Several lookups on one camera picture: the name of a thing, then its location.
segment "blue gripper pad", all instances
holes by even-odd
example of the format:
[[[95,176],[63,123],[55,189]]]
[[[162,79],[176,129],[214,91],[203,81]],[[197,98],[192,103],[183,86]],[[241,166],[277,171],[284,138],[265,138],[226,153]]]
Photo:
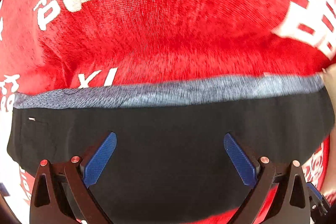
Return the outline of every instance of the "blue gripper pad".
[[[117,136],[111,132],[85,166],[83,182],[86,187],[94,185],[97,182],[116,146]]]
[[[244,184],[254,187],[258,181],[256,168],[229,133],[224,136],[224,148]]]
[[[322,194],[315,188],[315,186],[311,182],[306,183],[307,187],[312,190],[312,192],[316,195],[316,197],[322,201],[323,196]]]

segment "fabric texture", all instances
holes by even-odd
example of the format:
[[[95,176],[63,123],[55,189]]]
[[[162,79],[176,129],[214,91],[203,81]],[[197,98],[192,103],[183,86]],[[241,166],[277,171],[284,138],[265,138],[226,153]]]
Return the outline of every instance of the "fabric texture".
[[[325,88],[178,107],[14,109],[7,151],[35,174],[41,159],[67,161],[114,132],[118,145],[90,187],[106,214],[118,224],[185,223],[237,208],[249,192],[225,152],[225,133],[275,162],[304,163],[334,122]]]
[[[14,107],[65,109],[178,106],[313,93],[323,86],[320,75],[230,75],[156,85],[52,90],[34,96],[17,92]]]
[[[29,95],[83,79],[307,76],[335,56],[335,10],[335,0],[3,0],[0,75],[20,75]]]

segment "pocket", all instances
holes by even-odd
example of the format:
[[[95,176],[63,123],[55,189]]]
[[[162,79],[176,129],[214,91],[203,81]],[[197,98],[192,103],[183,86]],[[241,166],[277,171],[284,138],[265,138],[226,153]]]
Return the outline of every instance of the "pocket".
[[[30,166],[38,166],[41,160],[53,162],[56,151],[48,123],[37,118],[24,118],[21,126],[21,160]]]

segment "red cloth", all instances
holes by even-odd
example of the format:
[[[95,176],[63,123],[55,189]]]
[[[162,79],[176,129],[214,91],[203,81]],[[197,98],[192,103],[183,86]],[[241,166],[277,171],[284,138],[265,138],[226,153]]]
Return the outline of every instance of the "red cloth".
[[[335,0],[3,0],[0,75],[18,75],[19,85],[4,76],[3,87],[27,94],[225,74],[311,75],[336,61],[334,10]],[[10,109],[13,98],[1,91],[1,109]],[[327,149],[322,155],[319,188]],[[198,223],[225,224],[233,213]]]

